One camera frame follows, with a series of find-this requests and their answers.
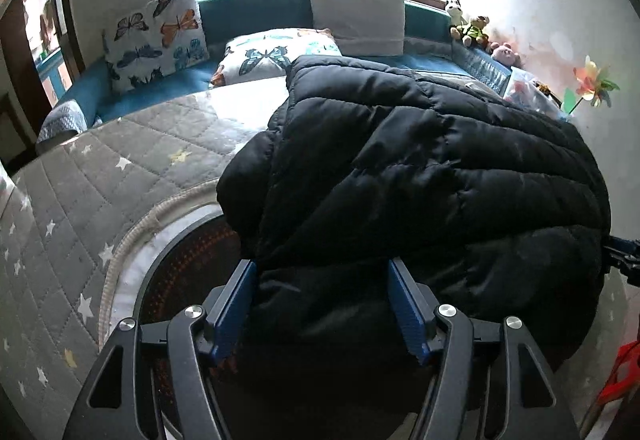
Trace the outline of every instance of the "yellow star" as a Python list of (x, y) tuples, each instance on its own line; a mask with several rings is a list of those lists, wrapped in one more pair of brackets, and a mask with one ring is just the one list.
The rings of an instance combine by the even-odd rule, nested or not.
[(186, 151), (181, 151), (178, 153), (174, 153), (172, 155), (169, 155), (169, 158), (171, 159), (171, 165), (175, 165), (178, 162), (182, 162), (184, 163), (184, 161), (186, 160), (186, 158), (190, 155), (191, 153), (186, 152)]
[(77, 368), (76, 360), (74, 359), (74, 353), (71, 350), (65, 348), (65, 360), (70, 368)]

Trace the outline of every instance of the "blue gripper pad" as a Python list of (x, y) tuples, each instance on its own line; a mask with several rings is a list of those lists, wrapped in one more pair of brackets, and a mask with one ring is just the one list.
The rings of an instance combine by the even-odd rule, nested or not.
[(405, 277), (408, 276), (410, 282), (415, 285), (404, 263), (398, 259), (390, 260), (386, 291), (404, 337), (406, 349), (410, 354), (417, 357), (420, 364), (424, 364), (430, 355), (427, 345), (425, 319), (418, 309), (418, 305), (412, 297), (402, 274)]
[[(211, 357), (218, 366), (220, 362), (226, 359), (233, 352), (238, 342), (238, 337), (242, 330), (242, 324), (246, 318), (249, 306), (254, 296), (255, 277), (257, 267), (253, 261), (249, 262), (236, 281), (235, 286), (229, 287), (231, 294), (220, 313), (220, 317), (214, 324), (214, 346), (211, 351)], [(229, 283), (232, 283), (234, 276), (231, 277)], [(220, 295), (224, 298), (228, 295), (225, 290)]]

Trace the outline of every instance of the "blue cloth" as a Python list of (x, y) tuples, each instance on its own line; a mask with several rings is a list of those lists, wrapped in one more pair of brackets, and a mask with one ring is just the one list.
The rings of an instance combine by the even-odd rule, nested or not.
[(363, 56), (358, 59), (382, 63), (393, 68), (403, 70), (421, 70), (423, 72), (442, 72), (447, 74), (471, 75), (461, 67), (444, 57), (433, 55), (393, 55), (393, 56)]
[(217, 61), (205, 61), (124, 94), (112, 94), (103, 99), (97, 115), (103, 122), (108, 122), (175, 97), (203, 92), (209, 87), (209, 80), (217, 68)]
[(449, 14), (426, 5), (404, 2), (404, 36), (451, 42)]
[(451, 55), (458, 66), (482, 81), (498, 95), (504, 95), (511, 77), (510, 68), (501, 65), (478, 47), (467, 48), (459, 41), (453, 42)]
[(310, 0), (199, 0), (199, 5), (207, 45), (271, 28), (314, 27)]
[(95, 122), (98, 104), (111, 96), (111, 80), (104, 59), (100, 58), (89, 66), (82, 75), (74, 81), (56, 106), (69, 100), (75, 100), (80, 106), (88, 128)]

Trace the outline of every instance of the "pink plush toy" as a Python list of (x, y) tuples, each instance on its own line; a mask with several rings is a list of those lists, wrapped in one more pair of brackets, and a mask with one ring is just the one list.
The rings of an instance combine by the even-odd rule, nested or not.
[(501, 65), (511, 68), (512, 66), (520, 67), (520, 55), (511, 49), (509, 43), (491, 43), (491, 57), (498, 61)]

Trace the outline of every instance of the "gray star-print mattress cover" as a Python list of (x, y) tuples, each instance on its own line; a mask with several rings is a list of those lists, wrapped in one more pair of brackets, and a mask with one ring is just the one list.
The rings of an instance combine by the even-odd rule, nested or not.
[(62, 438), (97, 358), (123, 237), (164, 200), (218, 178), (286, 97), (284, 78), (181, 97), (82, 133), (15, 175), (0, 218), (0, 383), (38, 440)]

